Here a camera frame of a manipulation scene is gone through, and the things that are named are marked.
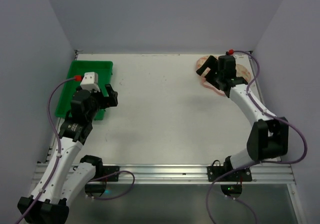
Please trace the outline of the floral laundry bag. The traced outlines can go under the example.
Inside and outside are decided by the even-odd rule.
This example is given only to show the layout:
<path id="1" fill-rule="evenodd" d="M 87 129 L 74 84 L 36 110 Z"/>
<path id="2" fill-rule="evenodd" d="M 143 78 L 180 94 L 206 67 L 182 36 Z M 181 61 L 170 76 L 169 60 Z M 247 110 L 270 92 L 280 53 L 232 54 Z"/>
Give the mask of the floral laundry bag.
<path id="1" fill-rule="evenodd" d="M 251 80 L 251 74 L 236 63 L 233 55 L 203 56 L 196 61 L 195 71 L 204 87 L 226 97 L 230 96 L 231 88 L 247 85 Z"/>

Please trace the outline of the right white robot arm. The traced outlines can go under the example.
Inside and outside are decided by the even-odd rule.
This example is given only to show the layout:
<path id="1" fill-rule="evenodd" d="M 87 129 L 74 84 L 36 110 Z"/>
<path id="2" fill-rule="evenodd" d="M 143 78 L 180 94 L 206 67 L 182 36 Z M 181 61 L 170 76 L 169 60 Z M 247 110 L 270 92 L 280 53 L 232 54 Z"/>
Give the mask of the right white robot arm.
<path id="1" fill-rule="evenodd" d="M 286 118 L 277 120 L 252 93 L 248 81 L 238 73 L 234 56 L 204 56 L 196 62 L 196 73 L 203 82 L 209 83 L 231 99 L 251 125 L 246 148 L 225 159 L 223 165 L 226 171 L 246 168 L 287 154 L 289 127 L 285 123 Z"/>

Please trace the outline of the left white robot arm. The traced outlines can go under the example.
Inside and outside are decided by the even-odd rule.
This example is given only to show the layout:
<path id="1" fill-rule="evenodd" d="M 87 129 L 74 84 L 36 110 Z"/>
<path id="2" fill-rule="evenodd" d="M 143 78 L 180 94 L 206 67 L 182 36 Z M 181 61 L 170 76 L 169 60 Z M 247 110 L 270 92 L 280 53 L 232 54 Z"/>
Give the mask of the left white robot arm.
<path id="1" fill-rule="evenodd" d="M 42 178 L 28 197 L 21 197 L 17 207 L 28 224 L 64 224 L 70 206 L 86 183 L 101 174 L 102 159 L 85 156 L 80 169 L 68 175 L 72 164 L 93 129 L 100 110 L 118 105 L 118 93 L 110 84 L 102 92 L 77 87 L 70 110 L 57 133 L 57 146 Z"/>

